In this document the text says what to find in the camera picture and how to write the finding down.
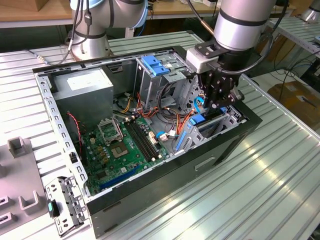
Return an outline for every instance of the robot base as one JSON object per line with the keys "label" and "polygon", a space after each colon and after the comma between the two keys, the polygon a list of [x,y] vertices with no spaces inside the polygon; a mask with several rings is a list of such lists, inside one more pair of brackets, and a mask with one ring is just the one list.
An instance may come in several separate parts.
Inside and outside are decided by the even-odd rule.
{"label": "robot base", "polygon": [[[73,44],[79,43],[83,39],[84,37],[75,34]],[[85,42],[79,45],[73,45],[71,53],[75,60],[82,61],[108,57],[110,56],[111,51],[107,36],[104,35],[100,38],[88,38]]]}

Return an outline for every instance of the aluminum extrusion table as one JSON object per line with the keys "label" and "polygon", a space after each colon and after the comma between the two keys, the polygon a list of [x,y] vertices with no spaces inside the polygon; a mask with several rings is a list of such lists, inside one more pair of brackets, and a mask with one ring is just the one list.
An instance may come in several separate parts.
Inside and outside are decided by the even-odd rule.
{"label": "aluminum extrusion table", "polygon": [[[273,27],[277,18],[268,21],[268,25]],[[285,36],[311,54],[320,57],[320,44],[314,41],[316,36],[320,36],[319,23],[307,23],[298,17],[284,17],[276,29],[276,33]]]}
{"label": "aluminum extrusion table", "polygon": [[[201,40],[176,32],[110,41],[115,54]],[[64,46],[35,49],[58,62]],[[26,51],[0,53],[0,144],[31,140],[44,185],[70,172],[50,125],[31,69],[43,66]],[[218,167],[129,219],[100,239],[307,239],[320,222],[320,138],[249,78],[244,102],[263,119]],[[60,239],[45,214],[0,237]],[[94,239],[89,220],[64,239]]]}

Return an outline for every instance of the blue pci slot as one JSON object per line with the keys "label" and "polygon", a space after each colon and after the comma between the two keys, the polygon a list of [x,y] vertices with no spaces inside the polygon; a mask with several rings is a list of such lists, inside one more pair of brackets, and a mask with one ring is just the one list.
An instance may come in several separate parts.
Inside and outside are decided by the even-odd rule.
{"label": "blue pci slot", "polygon": [[136,171],[140,168],[140,165],[136,166],[134,169],[122,174],[121,176],[117,176],[116,178],[110,180],[110,181],[107,181],[103,184],[101,184],[99,187],[100,187],[100,190],[102,189],[106,189],[108,187],[111,187],[117,183],[120,183],[121,181],[135,175]]}

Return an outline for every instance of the metal bracket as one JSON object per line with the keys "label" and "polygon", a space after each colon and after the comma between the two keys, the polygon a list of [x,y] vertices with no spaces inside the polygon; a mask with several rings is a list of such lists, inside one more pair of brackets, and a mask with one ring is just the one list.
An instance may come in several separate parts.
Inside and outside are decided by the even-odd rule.
{"label": "metal bracket", "polygon": [[212,59],[230,52],[230,50],[219,46],[215,39],[196,44],[194,49],[206,59]]}
{"label": "metal bracket", "polygon": [[50,203],[55,202],[58,208],[54,223],[60,237],[81,226],[88,218],[87,207],[73,176],[54,179],[45,186],[45,191]]}
{"label": "metal bracket", "polygon": [[34,214],[40,211],[44,206],[44,200],[40,197],[36,190],[33,190],[34,200],[25,200],[22,196],[19,196],[20,209],[24,211],[26,215]]}

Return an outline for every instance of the cardboard box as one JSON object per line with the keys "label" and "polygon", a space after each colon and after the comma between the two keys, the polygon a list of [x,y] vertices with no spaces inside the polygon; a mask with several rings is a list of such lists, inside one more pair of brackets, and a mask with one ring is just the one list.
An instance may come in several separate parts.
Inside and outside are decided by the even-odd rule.
{"label": "cardboard box", "polygon": [[[278,100],[282,83],[269,89],[268,93]],[[284,84],[280,103],[314,131],[320,128],[320,98],[299,81]]]}
{"label": "cardboard box", "polygon": [[0,0],[0,5],[38,12],[49,0]]}

